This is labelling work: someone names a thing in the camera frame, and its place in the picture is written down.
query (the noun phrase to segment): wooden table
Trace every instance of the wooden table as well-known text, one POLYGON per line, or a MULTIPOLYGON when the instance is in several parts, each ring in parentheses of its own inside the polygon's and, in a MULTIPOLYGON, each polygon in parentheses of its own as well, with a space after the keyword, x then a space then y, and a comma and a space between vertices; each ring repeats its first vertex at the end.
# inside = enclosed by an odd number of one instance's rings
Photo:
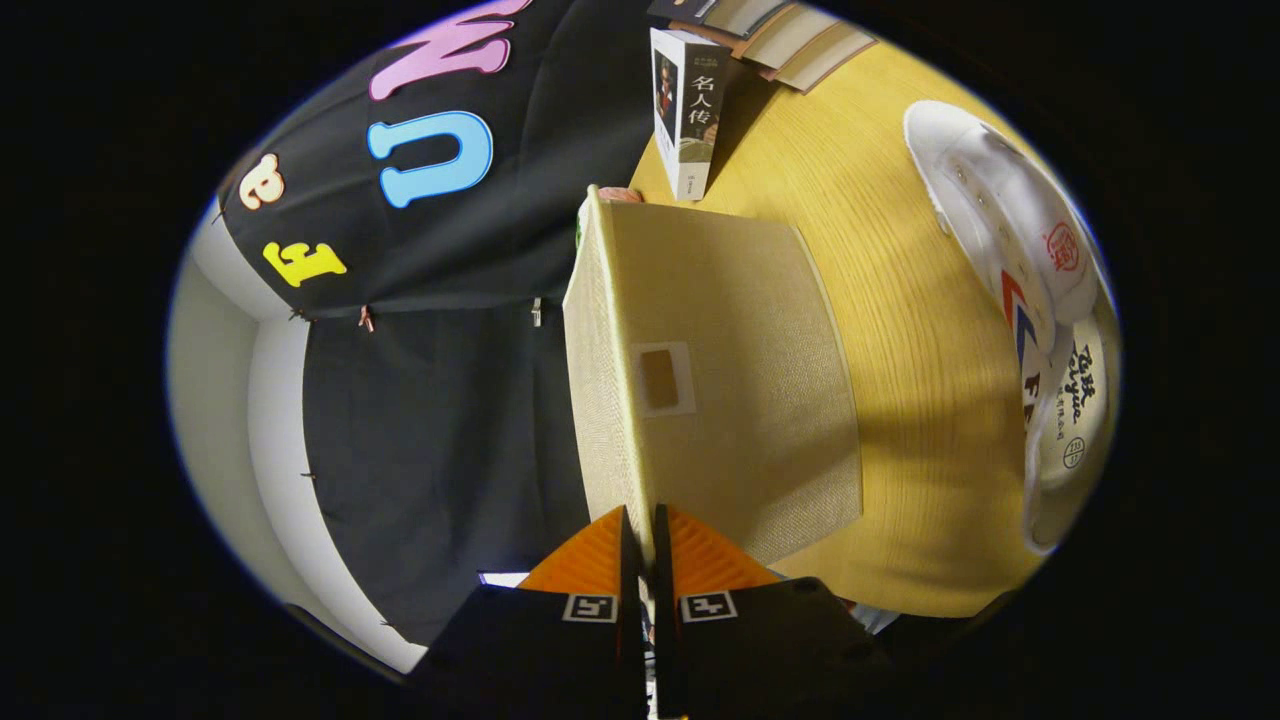
MULTIPOLYGON (((701 210, 792 223, 849 355, 863 516, 773 569, 844 597, 970 616, 1041 560, 1019 532, 1023 415, 1000 309, 940 229, 902 138, 916 100, 959 105, 1030 149, 980 100, 881 42, 809 95, 741 76, 701 210)), ((675 204, 650 141, 631 187, 675 204)))

